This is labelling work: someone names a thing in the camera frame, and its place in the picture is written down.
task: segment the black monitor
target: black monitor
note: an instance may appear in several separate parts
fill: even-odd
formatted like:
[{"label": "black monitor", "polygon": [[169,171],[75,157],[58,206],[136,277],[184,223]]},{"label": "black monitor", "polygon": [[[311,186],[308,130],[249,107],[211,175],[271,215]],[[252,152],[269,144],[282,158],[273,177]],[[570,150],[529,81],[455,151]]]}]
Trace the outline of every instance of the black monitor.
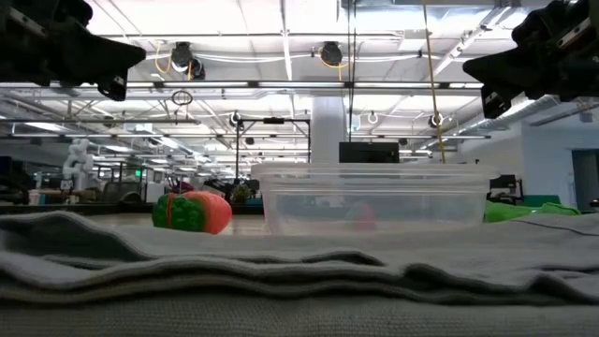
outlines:
[{"label": "black monitor", "polygon": [[396,142],[340,142],[340,163],[399,163],[400,144]]}]

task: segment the ceiling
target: ceiling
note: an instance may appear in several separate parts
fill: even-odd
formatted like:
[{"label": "ceiling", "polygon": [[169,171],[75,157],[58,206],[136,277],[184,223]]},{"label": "ceiling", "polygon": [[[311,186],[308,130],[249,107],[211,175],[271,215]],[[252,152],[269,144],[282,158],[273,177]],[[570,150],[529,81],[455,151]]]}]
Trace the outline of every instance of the ceiling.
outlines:
[{"label": "ceiling", "polygon": [[[347,10],[337,0],[86,0],[94,10],[88,29],[103,37],[142,47],[148,59],[129,72],[129,82],[186,81],[184,74],[168,68],[169,51],[177,41],[189,41],[192,50],[205,66],[206,81],[350,81],[347,69],[323,65],[318,49],[325,41],[339,43],[346,57],[353,45],[348,36]],[[461,66],[464,61],[513,48],[511,31],[533,9],[549,1],[518,0],[428,0],[431,30],[432,68],[435,82],[475,82]],[[357,1],[356,18],[350,13],[351,26],[356,27],[357,61],[355,81],[426,82],[429,81],[426,25],[420,1]],[[78,98],[54,89],[11,88],[14,105],[34,101],[38,109],[25,107],[27,113],[13,110],[12,117],[79,119],[135,118],[147,120],[150,128],[143,132],[168,134],[195,154],[209,155],[212,161],[227,161],[234,155],[230,147],[234,139],[177,138],[181,134],[232,135],[229,125],[236,111],[243,118],[286,117],[310,119],[313,99],[319,95],[336,95],[349,108],[347,90],[258,90],[201,89],[189,90],[194,102],[177,107],[169,96],[174,90],[159,91],[131,88],[129,99],[113,102],[104,99],[94,88],[79,88]],[[444,129],[459,127],[482,113],[477,89],[440,90],[438,110],[445,117]],[[161,123],[167,118],[197,120],[196,124]],[[429,89],[357,90],[353,112],[356,135],[432,135],[428,126],[433,114]],[[72,125],[71,130],[84,133],[135,133],[135,126],[117,125],[107,129],[102,124]],[[22,125],[26,133],[38,128]],[[297,135],[289,139],[256,139],[250,149],[307,149],[308,142],[297,125],[256,124],[251,134]],[[121,140],[119,145],[140,153],[157,154],[162,145],[148,146],[146,139]],[[422,140],[414,139],[406,148],[416,149]],[[171,154],[181,154],[178,150]],[[302,156],[278,157],[272,160],[305,160]],[[260,158],[248,157],[248,162]]]}]

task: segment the pillar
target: pillar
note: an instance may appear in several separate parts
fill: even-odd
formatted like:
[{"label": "pillar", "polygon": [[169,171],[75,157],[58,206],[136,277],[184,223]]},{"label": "pillar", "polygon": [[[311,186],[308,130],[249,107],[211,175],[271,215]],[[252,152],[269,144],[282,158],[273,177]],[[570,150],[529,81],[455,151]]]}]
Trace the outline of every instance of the pillar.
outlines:
[{"label": "pillar", "polygon": [[310,127],[312,162],[338,164],[339,143],[346,141],[346,120],[343,98],[315,97]]}]

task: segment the gray cloth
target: gray cloth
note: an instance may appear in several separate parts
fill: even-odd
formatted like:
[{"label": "gray cloth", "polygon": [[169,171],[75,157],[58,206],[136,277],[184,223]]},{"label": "gray cloth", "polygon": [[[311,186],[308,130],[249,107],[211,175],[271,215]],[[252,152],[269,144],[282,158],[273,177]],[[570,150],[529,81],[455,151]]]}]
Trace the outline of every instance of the gray cloth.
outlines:
[{"label": "gray cloth", "polygon": [[38,331],[30,319],[88,336],[107,334],[107,322],[108,334],[155,336],[593,335],[598,272],[597,215],[264,238],[99,226],[66,212],[0,217],[3,335]]}]

